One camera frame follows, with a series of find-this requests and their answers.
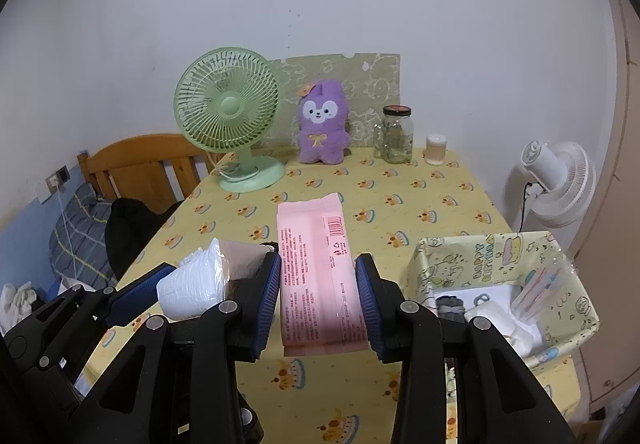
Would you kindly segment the plaid blue pillow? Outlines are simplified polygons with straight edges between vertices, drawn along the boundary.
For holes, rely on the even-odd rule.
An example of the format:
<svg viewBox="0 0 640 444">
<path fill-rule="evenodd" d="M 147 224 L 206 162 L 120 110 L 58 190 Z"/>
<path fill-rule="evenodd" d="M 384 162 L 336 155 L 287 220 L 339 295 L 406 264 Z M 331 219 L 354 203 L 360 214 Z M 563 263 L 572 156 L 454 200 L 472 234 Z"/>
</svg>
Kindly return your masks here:
<svg viewBox="0 0 640 444">
<path fill-rule="evenodd" d="M 105 244 L 111 205 L 89 183 L 70 197 L 49 242 L 52 271 L 59 279 L 76 279 L 93 289 L 117 284 Z"/>
</svg>

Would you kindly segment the white bedsheet pile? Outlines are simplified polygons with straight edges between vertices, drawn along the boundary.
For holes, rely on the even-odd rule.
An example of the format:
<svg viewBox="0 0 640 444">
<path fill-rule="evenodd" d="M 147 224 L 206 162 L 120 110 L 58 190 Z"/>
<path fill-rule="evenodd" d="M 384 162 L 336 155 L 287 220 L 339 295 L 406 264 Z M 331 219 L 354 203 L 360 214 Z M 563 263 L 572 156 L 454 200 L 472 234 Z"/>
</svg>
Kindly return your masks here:
<svg viewBox="0 0 640 444">
<path fill-rule="evenodd" d="M 32 305 L 37 301 L 36 290 L 31 282 L 20 287 L 4 284 L 0 297 L 1 334 L 5 336 L 15 325 L 32 314 Z"/>
</svg>

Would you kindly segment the cotton swab container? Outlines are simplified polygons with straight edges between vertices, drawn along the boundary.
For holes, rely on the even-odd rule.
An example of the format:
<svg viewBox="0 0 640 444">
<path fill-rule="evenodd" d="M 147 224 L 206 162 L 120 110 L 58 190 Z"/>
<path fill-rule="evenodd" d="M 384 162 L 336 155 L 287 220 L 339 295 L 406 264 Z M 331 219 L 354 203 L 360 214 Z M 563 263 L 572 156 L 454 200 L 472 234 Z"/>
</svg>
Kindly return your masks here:
<svg viewBox="0 0 640 444">
<path fill-rule="evenodd" d="M 442 166 L 447 152 L 447 139 L 444 135 L 430 133 L 426 136 L 423 158 L 432 166 Z"/>
</svg>

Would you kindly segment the white bag pack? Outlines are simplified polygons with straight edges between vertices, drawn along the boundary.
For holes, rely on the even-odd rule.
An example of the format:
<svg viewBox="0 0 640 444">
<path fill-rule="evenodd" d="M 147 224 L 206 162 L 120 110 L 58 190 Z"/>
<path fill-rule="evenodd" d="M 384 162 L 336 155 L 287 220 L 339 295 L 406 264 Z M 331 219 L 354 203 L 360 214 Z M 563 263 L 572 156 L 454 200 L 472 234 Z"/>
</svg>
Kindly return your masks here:
<svg viewBox="0 0 640 444">
<path fill-rule="evenodd" d="M 193 319 L 230 299 L 241 279 L 254 279 L 271 245 L 254 245 L 214 237 L 206 249 L 185 257 L 156 285 L 160 308 L 173 321 Z"/>
</svg>

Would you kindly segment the yellow patterned tablecloth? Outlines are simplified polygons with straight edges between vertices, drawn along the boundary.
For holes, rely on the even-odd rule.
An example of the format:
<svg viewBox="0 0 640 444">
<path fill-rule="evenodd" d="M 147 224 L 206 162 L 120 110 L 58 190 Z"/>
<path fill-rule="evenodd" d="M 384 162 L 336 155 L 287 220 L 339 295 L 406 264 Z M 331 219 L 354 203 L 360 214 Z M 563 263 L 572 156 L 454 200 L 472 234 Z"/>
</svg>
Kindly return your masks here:
<svg viewBox="0 0 640 444">
<path fill-rule="evenodd" d="M 427 165 L 421 156 L 390 165 L 370 149 L 353 149 L 338 166 L 286 160 L 286 174 L 269 189 L 227 193 L 204 180 L 146 244 L 122 276 L 130 283 L 157 264 L 176 264 L 214 237 L 269 242 L 285 201 L 341 197 L 350 249 L 370 253 L 378 271 L 401 286 L 422 238 L 512 233 L 462 160 Z M 386 443 L 392 435 L 400 368 L 372 351 L 292 357 L 273 329 L 238 381 L 268 443 Z"/>
</svg>

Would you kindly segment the green patterned board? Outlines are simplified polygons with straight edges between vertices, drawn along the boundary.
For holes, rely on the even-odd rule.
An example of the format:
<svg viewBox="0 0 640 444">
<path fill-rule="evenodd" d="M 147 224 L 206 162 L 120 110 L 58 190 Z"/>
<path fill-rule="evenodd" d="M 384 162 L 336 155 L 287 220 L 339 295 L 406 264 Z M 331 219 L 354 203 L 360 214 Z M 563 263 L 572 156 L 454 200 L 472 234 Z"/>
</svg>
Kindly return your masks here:
<svg viewBox="0 0 640 444">
<path fill-rule="evenodd" d="M 400 102 L 400 56 L 396 53 L 318 54 L 270 62 L 278 79 L 278 115 L 260 144 L 297 142 L 298 91 L 309 82 L 341 82 L 349 105 L 348 130 L 352 145 L 373 145 L 373 126 L 381 121 L 385 105 Z"/>
</svg>

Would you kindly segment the white floor fan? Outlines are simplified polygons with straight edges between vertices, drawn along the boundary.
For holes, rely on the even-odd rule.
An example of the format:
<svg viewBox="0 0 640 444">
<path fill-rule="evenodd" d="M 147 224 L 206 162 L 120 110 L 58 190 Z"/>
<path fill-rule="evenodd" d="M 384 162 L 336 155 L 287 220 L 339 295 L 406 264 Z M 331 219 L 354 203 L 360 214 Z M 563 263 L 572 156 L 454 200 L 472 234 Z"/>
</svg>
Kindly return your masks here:
<svg viewBox="0 0 640 444">
<path fill-rule="evenodd" d="M 529 180 L 524 185 L 517 232 L 523 230 L 529 215 L 550 230 L 568 227 L 585 216 L 596 191 L 597 171 L 582 145 L 535 139 L 522 149 L 520 165 Z"/>
</svg>

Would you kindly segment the glass jar with lid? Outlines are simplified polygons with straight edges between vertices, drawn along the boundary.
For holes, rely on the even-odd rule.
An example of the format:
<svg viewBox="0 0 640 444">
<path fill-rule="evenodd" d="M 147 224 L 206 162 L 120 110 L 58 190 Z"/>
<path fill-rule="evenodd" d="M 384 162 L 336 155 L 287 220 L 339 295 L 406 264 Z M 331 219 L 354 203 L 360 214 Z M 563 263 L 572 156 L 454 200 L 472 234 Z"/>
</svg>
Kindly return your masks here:
<svg viewBox="0 0 640 444">
<path fill-rule="evenodd" d="M 406 105 L 385 105 L 382 119 L 373 127 L 375 155 L 388 164 L 405 164 L 412 160 L 413 121 Z"/>
</svg>

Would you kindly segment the clear plastic bag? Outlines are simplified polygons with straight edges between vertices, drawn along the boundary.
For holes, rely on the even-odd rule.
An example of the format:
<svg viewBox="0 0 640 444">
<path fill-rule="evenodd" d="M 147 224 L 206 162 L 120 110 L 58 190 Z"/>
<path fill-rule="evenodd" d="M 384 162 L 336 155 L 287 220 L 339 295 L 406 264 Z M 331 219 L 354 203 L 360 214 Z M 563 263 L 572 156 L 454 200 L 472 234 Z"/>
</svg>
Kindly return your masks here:
<svg viewBox="0 0 640 444">
<path fill-rule="evenodd" d="M 536 323 L 542 311 L 550 305 L 553 297 L 575 274 L 572 262 L 554 258 L 536 270 L 510 304 L 511 314 L 526 325 Z"/>
</svg>

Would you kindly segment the black garment on chair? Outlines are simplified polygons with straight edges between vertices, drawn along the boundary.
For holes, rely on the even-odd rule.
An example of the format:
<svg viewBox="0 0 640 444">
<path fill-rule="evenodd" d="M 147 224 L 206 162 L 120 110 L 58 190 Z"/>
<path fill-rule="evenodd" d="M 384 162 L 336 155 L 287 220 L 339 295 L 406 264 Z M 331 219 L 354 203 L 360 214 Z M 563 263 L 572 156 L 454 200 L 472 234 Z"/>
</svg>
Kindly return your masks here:
<svg viewBox="0 0 640 444">
<path fill-rule="evenodd" d="M 136 199 L 117 198 L 112 202 L 104 243 L 108 264 L 118 281 L 180 205 L 181 201 L 178 201 L 166 211 L 155 213 Z"/>
</svg>

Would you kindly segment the beige door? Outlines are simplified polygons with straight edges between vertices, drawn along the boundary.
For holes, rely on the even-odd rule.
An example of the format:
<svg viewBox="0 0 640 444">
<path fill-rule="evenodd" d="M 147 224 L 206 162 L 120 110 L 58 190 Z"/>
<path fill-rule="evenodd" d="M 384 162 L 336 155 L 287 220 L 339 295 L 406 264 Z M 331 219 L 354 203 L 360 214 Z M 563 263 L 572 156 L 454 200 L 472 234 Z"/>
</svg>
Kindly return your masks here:
<svg viewBox="0 0 640 444">
<path fill-rule="evenodd" d="M 608 0 L 615 47 L 615 102 L 593 202 L 570 250 L 600 317 L 580 347 L 590 412 L 639 382 L 639 15 Z"/>
</svg>

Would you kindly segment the green desk fan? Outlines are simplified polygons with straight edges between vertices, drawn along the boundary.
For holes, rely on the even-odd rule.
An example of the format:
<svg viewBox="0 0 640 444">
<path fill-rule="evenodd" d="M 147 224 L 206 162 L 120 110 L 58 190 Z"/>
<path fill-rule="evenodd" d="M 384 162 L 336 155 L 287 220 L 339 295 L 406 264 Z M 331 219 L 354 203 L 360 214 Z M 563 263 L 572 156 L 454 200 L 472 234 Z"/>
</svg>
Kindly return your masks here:
<svg viewBox="0 0 640 444">
<path fill-rule="evenodd" d="M 214 170 L 225 191 L 267 189 L 284 177 L 280 160 L 253 151 L 276 119 L 279 97 L 269 62 L 239 47 L 203 54 L 180 77 L 174 95 L 177 125 L 186 140 L 219 157 Z"/>
</svg>

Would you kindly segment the pink tissue pack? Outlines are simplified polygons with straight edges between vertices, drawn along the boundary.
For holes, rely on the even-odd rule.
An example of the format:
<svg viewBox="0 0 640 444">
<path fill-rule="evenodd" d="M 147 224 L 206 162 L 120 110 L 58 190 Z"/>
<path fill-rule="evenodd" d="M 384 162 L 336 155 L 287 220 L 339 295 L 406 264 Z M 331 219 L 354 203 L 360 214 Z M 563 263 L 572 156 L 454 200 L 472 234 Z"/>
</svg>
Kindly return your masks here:
<svg viewBox="0 0 640 444">
<path fill-rule="evenodd" d="M 332 193 L 282 203 L 277 228 L 284 354 L 367 349 L 367 327 L 340 197 Z"/>
</svg>

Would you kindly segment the patterned storage box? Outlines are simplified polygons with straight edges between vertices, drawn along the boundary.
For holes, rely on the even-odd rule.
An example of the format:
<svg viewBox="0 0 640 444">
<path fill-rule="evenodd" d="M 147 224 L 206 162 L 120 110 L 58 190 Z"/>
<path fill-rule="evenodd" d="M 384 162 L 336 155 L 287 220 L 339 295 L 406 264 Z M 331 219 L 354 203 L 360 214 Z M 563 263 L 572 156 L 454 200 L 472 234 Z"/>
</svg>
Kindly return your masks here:
<svg viewBox="0 0 640 444">
<path fill-rule="evenodd" d="M 447 297 L 449 313 L 484 316 L 529 368 L 572 353 L 600 328 L 577 270 L 549 232 L 427 237 L 401 279 L 424 307 Z"/>
</svg>

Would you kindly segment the purple plush bunny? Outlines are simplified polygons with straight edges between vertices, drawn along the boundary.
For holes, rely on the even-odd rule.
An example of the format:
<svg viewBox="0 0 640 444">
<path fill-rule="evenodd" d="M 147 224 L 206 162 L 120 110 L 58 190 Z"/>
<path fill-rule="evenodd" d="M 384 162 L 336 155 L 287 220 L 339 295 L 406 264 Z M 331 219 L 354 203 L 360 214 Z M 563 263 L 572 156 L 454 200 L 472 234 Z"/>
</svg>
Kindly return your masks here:
<svg viewBox="0 0 640 444">
<path fill-rule="evenodd" d="M 309 82 L 297 95 L 299 161 L 342 164 L 350 135 L 347 132 L 349 106 L 341 82 Z"/>
</svg>

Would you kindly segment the wall power outlet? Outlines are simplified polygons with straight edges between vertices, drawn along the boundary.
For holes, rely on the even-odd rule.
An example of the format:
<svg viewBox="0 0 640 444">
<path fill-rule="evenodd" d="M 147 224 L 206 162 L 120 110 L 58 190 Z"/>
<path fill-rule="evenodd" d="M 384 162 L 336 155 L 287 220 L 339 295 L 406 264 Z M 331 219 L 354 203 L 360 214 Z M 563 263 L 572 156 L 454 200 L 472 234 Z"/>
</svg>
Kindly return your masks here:
<svg viewBox="0 0 640 444">
<path fill-rule="evenodd" d="M 70 171 L 66 166 L 58 168 L 57 171 L 54 171 L 52 175 L 46 179 L 47 188 L 51 194 L 55 193 L 61 187 L 70 180 Z"/>
</svg>

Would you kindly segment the white cloth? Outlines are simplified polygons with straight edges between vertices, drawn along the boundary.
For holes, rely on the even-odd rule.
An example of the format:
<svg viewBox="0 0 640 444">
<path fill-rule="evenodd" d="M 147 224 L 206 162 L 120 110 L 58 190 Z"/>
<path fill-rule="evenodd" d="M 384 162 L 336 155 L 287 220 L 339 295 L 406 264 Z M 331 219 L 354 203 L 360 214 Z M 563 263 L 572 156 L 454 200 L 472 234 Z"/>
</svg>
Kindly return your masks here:
<svg viewBox="0 0 640 444">
<path fill-rule="evenodd" d="M 482 316 L 498 329 L 504 339 L 521 358 L 533 356 L 544 349 L 540 330 L 535 324 L 520 323 L 510 311 L 510 304 L 521 290 L 518 286 L 501 284 L 482 288 L 435 290 L 435 301 L 440 296 L 457 296 L 464 302 L 465 318 L 471 322 Z"/>
</svg>

